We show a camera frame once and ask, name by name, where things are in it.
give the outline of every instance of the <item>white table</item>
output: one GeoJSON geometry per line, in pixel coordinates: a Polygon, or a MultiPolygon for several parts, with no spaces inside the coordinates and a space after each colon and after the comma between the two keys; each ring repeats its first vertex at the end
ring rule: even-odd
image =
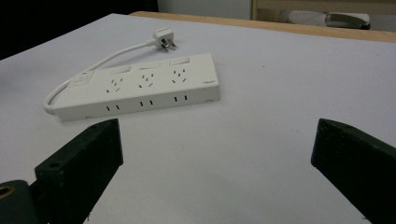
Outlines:
{"type": "Polygon", "coordinates": [[[90,224],[368,223],[310,164],[319,118],[396,146],[396,44],[109,15],[0,61],[0,183],[90,125],[120,121],[124,164],[90,224]],[[61,123],[42,102],[57,85],[169,26],[177,50],[104,65],[212,53],[221,100],[61,123]]]}

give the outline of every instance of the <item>power plug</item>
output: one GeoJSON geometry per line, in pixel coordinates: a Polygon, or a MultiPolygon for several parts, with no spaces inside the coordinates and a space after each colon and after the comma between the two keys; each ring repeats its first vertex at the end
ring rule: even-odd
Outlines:
{"type": "Polygon", "coordinates": [[[76,74],[53,105],[61,121],[218,101],[210,53],[76,74]]]}
{"type": "Polygon", "coordinates": [[[155,40],[155,47],[157,47],[157,49],[163,49],[167,52],[168,48],[176,47],[173,41],[174,33],[168,27],[156,30],[153,34],[153,38],[155,40]]]}

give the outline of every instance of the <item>wooden table edge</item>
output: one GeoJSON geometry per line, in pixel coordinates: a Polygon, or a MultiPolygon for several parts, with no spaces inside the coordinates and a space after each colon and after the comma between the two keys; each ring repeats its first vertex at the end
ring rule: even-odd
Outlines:
{"type": "Polygon", "coordinates": [[[203,23],[238,26],[238,27],[248,27],[255,29],[301,34],[301,35],[319,35],[319,36],[327,36],[327,37],[396,43],[396,33],[384,32],[384,31],[353,30],[353,29],[320,27],[320,26],[300,25],[300,24],[287,24],[280,22],[248,21],[248,20],[228,19],[228,18],[192,16],[192,15],[147,12],[147,11],[136,11],[134,13],[131,13],[130,15],[136,17],[147,17],[147,18],[171,20],[171,21],[192,21],[192,22],[203,22],[203,23]]]}

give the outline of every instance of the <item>power strip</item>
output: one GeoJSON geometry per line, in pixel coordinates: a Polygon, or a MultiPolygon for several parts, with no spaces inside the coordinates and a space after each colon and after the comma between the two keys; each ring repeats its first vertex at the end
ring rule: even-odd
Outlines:
{"type": "Polygon", "coordinates": [[[210,53],[76,74],[53,105],[61,121],[218,101],[210,53]]]}

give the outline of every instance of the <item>plug prong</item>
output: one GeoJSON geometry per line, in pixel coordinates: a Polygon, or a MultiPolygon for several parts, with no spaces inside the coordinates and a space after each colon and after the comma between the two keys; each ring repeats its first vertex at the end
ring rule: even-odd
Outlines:
{"type": "Polygon", "coordinates": [[[163,47],[163,50],[165,50],[165,52],[168,52],[168,49],[166,48],[165,45],[161,45],[161,47],[163,47]]]}
{"type": "Polygon", "coordinates": [[[168,43],[172,46],[172,47],[176,47],[176,44],[171,40],[171,39],[168,39],[168,43]]]}
{"type": "Polygon", "coordinates": [[[168,47],[169,47],[169,44],[168,44],[168,42],[166,42],[166,40],[165,40],[165,39],[162,39],[161,41],[163,42],[163,45],[164,45],[166,48],[168,48],[168,47]]]}

